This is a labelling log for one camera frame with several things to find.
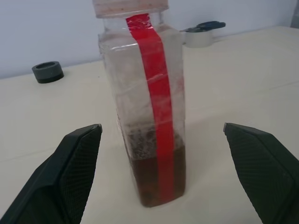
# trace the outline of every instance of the red tape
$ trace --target red tape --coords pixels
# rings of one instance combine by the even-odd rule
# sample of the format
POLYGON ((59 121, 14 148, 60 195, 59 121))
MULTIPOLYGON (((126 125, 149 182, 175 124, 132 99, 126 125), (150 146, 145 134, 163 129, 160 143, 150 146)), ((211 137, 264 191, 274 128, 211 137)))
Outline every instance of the red tape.
POLYGON ((174 199, 174 134, 164 47, 149 14, 129 17, 127 25, 138 43, 149 87, 157 136, 160 199, 166 203, 174 199))

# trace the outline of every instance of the clear plastic bottle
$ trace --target clear plastic bottle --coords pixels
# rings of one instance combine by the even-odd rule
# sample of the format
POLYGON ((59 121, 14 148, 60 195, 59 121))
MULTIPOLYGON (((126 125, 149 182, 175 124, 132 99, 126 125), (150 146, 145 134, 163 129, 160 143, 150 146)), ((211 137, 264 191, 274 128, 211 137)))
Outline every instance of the clear plastic bottle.
POLYGON ((149 8, 133 7, 137 2, 142 1, 118 0, 116 6, 94 0, 94 5, 97 17, 106 17, 99 46, 140 199, 153 207, 185 191, 182 41, 163 23, 167 0, 148 0, 149 8), (103 3, 109 13, 99 8, 103 3))

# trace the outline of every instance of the table surface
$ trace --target table surface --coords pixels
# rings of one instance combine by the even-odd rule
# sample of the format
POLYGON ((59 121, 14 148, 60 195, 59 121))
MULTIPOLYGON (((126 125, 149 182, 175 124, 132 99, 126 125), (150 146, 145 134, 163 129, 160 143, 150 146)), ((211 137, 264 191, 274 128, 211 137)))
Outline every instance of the table surface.
POLYGON ((103 62, 64 68, 65 77, 50 84, 32 74, 0 80, 0 217, 66 134, 101 123, 82 224, 261 224, 223 125, 270 132, 299 158, 299 30, 275 27, 184 48, 184 67, 186 194, 152 209, 138 201, 103 62))

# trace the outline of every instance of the white wall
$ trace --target white wall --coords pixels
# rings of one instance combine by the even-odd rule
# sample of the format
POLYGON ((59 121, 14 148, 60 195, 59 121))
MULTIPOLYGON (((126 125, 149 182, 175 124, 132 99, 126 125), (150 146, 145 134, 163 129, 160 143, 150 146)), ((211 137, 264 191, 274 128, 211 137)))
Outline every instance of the white wall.
MULTIPOLYGON (((177 29, 219 20, 229 35, 274 25, 289 26, 296 0, 169 0, 165 20, 177 29)), ((30 73, 50 60, 63 66, 98 60, 91 0, 0 0, 0 77, 30 73)))

